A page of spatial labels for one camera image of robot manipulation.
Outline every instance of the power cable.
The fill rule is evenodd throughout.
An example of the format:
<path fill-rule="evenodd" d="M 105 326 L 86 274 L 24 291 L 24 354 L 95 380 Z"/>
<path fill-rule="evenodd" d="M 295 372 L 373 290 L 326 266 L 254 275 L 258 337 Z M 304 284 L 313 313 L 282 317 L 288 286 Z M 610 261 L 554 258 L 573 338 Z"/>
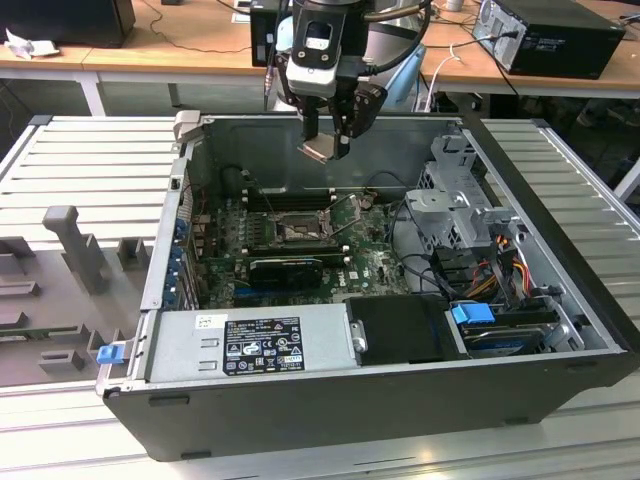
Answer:
<path fill-rule="evenodd" d="M 249 45 L 248 47 L 244 47 L 239 50 L 214 50 L 214 49 L 203 49 L 203 48 L 197 48 L 197 47 L 187 47 L 185 45 L 178 45 L 169 37 L 167 37 L 167 35 L 164 32 L 156 30 L 155 25 L 156 23 L 160 22 L 164 18 L 164 14 L 154 6 L 150 5 L 149 2 L 147 2 L 147 0 L 142 0 L 142 2 L 158 15 L 158 18 L 156 18 L 155 20 L 152 20 L 151 23 L 149 24 L 149 29 L 151 30 L 151 32 L 154 35 L 161 37 L 165 42 L 167 42 L 170 45 L 173 45 L 176 48 L 181 48 L 182 50 L 189 50 L 192 52 L 200 52 L 200 53 L 240 53 L 240 52 L 244 52 L 245 50 L 249 50 L 251 48 L 251 45 Z"/>

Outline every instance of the computer tower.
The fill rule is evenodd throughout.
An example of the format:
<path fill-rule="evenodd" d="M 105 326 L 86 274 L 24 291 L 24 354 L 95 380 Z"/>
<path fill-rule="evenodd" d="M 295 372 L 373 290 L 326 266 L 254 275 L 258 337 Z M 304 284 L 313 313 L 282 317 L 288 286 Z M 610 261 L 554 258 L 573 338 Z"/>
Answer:
<path fill-rule="evenodd" d="M 131 0 L 21 0 L 0 7 L 0 39 L 5 29 L 28 40 L 118 48 L 136 18 Z"/>
<path fill-rule="evenodd" d="M 512 33 L 512 37 L 501 37 Z M 485 0 L 476 39 L 511 75 L 597 79 L 625 29 L 571 0 Z"/>

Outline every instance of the wooden tabletop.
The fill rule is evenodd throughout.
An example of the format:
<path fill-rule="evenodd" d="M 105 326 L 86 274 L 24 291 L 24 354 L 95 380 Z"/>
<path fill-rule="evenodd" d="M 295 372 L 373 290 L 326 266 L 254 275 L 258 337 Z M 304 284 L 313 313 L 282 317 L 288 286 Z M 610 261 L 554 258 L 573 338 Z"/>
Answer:
<path fill-rule="evenodd" d="M 24 60 L 11 50 L 0 46 L 0 68 L 32 68 L 42 70 L 82 70 L 82 61 L 89 55 L 91 47 L 58 47 L 59 55 L 34 57 Z"/>
<path fill-rule="evenodd" d="M 160 18 L 149 5 L 159 11 Z M 84 59 L 85 70 L 263 75 L 251 66 L 249 24 L 231 23 L 233 12 L 215 0 L 186 0 L 161 5 L 160 0 L 133 0 L 136 24 L 123 48 L 94 48 Z M 189 48 L 230 51 L 198 52 Z"/>
<path fill-rule="evenodd" d="M 580 0 L 601 15 L 615 19 L 633 11 L 633 7 L 616 2 Z M 123 48 L 104 49 L 63 47 L 62 55 L 26 61 L 0 48 L 0 67 L 42 69 L 84 69 L 94 71 L 200 73 L 218 75 L 263 75 L 263 68 L 251 66 L 251 41 L 248 24 L 231 23 L 232 13 L 215 0 L 185 0 L 180 6 L 164 6 L 160 0 L 133 0 L 136 24 Z M 460 13 L 446 12 L 452 21 L 472 21 L 477 12 L 473 0 L 466 0 Z M 151 23 L 157 20 L 153 28 Z M 471 40 L 457 25 L 432 23 L 424 43 L 449 45 Z M 172 45 L 216 50 L 200 52 Z M 459 84 L 504 85 L 491 57 L 479 45 L 456 49 L 462 62 L 449 61 L 440 70 L 438 81 Z M 430 79 L 448 49 L 427 49 L 422 73 Z M 618 89 L 640 91 L 640 41 L 623 41 L 599 80 L 510 76 L 516 86 Z"/>
<path fill-rule="evenodd" d="M 633 6 L 617 2 L 580 0 L 580 3 L 609 19 L 616 19 L 621 14 L 634 11 Z M 476 13 L 477 10 L 477 5 L 467 0 L 462 12 L 447 12 L 443 14 L 443 17 L 452 21 L 461 22 L 464 19 L 468 19 L 471 14 Z M 431 24 L 429 25 L 423 43 L 427 46 L 449 45 L 450 43 L 463 43 L 469 40 L 472 40 L 471 35 L 457 25 Z M 455 60 L 447 62 L 438 73 L 438 82 L 475 83 L 482 85 L 505 84 L 495 62 L 480 45 L 474 44 L 460 47 L 455 49 L 455 53 L 462 58 L 462 62 Z M 430 79 L 440 62 L 448 56 L 448 49 L 427 48 L 427 55 L 422 64 L 422 73 Z M 619 90 L 633 90 L 635 88 L 638 90 L 638 95 L 640 96 L 640 41 L 623 40 L 620 42 L 620 45 L 618 45 L 618 48 L 598 80 L 527 77 L 519 75 L 509 75 L 508 78 L 516 88 L 518 85 Z"/>

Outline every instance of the yellow wire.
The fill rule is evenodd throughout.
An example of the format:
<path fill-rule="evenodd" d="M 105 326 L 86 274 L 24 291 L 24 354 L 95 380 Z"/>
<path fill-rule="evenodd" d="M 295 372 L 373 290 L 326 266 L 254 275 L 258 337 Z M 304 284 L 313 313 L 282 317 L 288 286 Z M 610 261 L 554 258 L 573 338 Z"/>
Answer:
<path fill-rule="evenodd" d="M 492 286 L 492 284 L 495 283 L 495 281 L 496 281 L 496 277 L 495 276 L 491 277 L 489 280 L 485 280 L 484 283 L 481 283 L 476 288 L 474 288 L 467 296 L 468 297 L 473 297 L 475 295 L 478 295 L 479 293 L 482 293 L 483 290 L 485 290 L 486 288 Z"/>
<path fill-rule="evenodd" d="M 516 267 L 519 271 L 520 271 L 520 275 L 522 276 L 522 291 L 526 294 L 527 292 L 527 288 L 525 287 L 525 283 L 526 283 L 526 273 L 524 270 L 524 267 L 517 263 L 517 262 L 513 262 L 513 266 Z"/>

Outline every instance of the white table leg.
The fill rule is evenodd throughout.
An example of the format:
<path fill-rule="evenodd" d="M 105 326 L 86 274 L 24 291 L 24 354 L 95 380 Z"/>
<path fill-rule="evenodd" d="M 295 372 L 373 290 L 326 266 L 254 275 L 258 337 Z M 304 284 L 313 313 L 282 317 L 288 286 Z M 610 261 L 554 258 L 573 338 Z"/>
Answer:
<path fill-rule="evenodd" d="M 178 85 L 175 83 L 169 84 L 169 98 L 171 99 L 171 106 L 178 108 L 182 106 L 180 101 L 180 92 L 178 91 Z"/>
<path fill-rule="evenodd" d="M 104 105 L 102 103 L 102 85 L 96 72 L 78 72 L 76 74 L 76 81 L 82 87 L 84 92 L 84 98 L 89 105 L 89 111 L 94 117 L 104 117 L 105 113 Z"/>
<path fill-rule="evenodd" d="M 636 164 L 627 172 L 620 183 L 615 188 L 615 193 L 620 200 L 625 201 L 629 198 L 629 195 L 633 193 L 636 187 L 640 184 L 640 158 L 636 161 Z"/>

